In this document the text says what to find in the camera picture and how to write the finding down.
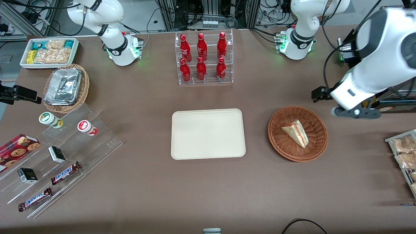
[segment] robotic arm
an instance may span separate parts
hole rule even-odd
[[[84,25],[97,34],[107,47],[110,59],[119,66],[127,66],[141,58],[143,41],[131,35],[124,35],[117,27],[124,18],[124,10],[117,0],[78,0],[70,2],[68,8],[71,20]]]
[[[370,107],[375,94],[416,77],[416,10],[379,10],[359,29],[356,45],[361,62],[330,93],[340,105],[332,114],[378,118],[380,112],[362,101]]]
[[[335,14],[343,13],[349,3],[350,0],[292,0],[290,7],[297,17],[297,24],[296,28],[282,31],[279,35],[278,42],[282,43],[279,52],[293,60],[306,57],[319,29],[318,16],[331,16],[335,10]]]

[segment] red bottle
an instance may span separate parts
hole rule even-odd
[[[189,46],[189,43],[186,41],[186,36],[184,34],[181,34],[179,38],[181,39],[182,58],[184,58],[187,63],[190,63],[192,61],[191,47]]]
[[[196,65],[198,71],[198,79],[204,81],[207,74],[207,67],[205,66],[204,59],[202,56],[198,57],[198,64]]]
[[[198,56],[202,56],[202,59],[206,61],[208,59],[208,49],[203,33],[198,33],[198,44],[196,45],[196,48],[198,49]]]
[[[220,32],[220,39],[217,44],[217,57],[225,57],[227,55],[227,41],[225,40],[225,32]]]
[[[181,70],[183,82],[191,82],[191,71],[189,70],[189,66],[186,64],[186,60],[184,58],[181,58],[179,62],[181,63],[179,69]]]
[[[227,67],[224,64],[224,57],[220,57],[218,59],[218,64],[217,64],[217,81],[218,82],[223,82],[225,80],[226,68]]]

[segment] wicker basket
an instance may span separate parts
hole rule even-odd
[[[79,66],[77,64],[71,64],[71,65],[68,65],[68,66],[60,67],[60,68],[58,68],[58,70],[64,70],[64,69],[70,69],[70,68],[77,68],[80,71],[82,71],[81,84],[79,85],[79,92],[78,92],[78,100],[75,103],[75,105],[72,105],[72,106],[52,106],[52,105],[48,105],[45,102],[43,102],[43,104],[46,106],[46,108],[50,111],[66,114],[66,113],[70,112],[71,110],[76,109],[77,107],[80,107],[85,102],[85,100],[87,99],[88,89],[89,89],[88,74],[85,72],[85,70],[81,66]],[[49,79],[46,82],[45,88],[43,89],[43,95],[46,95],[46,91],[48,90],[49,82],[51,81],[51,77],[52,77],[52,74],[49,76]]]
[[[298,119],[305,129],[309,143],[300,147],[280,127]],[[300,106],[288,106],[272,115],[267,128],[269,140],[274,149],[283,157],[295,162],[308,162],[317,159],[328,144],[328,132],[321,118],[311,110]]]

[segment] brown table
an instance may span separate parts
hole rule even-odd
[[[335,42],[350,29],[328,27],[328,33]],[[194,234],[220,227],[223,234],[266,234],[280,233],[295,218],[312,219],[329,233],[415,233],[416,209],[398,206],[414,200],[384,143],[414,129],[415,115],[342,119],[329,114],[334,101],[312,103],[331,51],[321,31],[301,61],[277,55],[249,30],[234,35],[235,82],[212,87],[178,85],[173,33],[151,35],[144,58],[127,67],[108,59],[98,37],[80,37],[76,62],[91,79],[87,103],[125,144],[36,219],[0,199],[0,233]],[[338,64],[334,56],[331,84],[347,70]],[[49,74],[22,69],[17,84],[42,93]],[[326,124],[329,145],[317,160],[288,161],[269,143],[267,122],[287,105],[307,107]],[[243,112],[245,156],[172,159],[172,114],[220,108]],[[37,118],[45,110],[23,101],[9,106],[0,144],[19,133],[41,133]],[[307,223],[287,233],[295,231],[319,233]]]

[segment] small black box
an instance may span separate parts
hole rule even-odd
[[[49,154],[52,157],[52,160],[54,160],[55,162],[58,163],[63,163],[65,162],[65,156],[62,153],[62,150],[56,146],[51,146],[48,148],[49,150]]]
[[[37,177],[33,169],[22,167],[17,170],[17,173],[23,183],[34,184],[37,182]]]

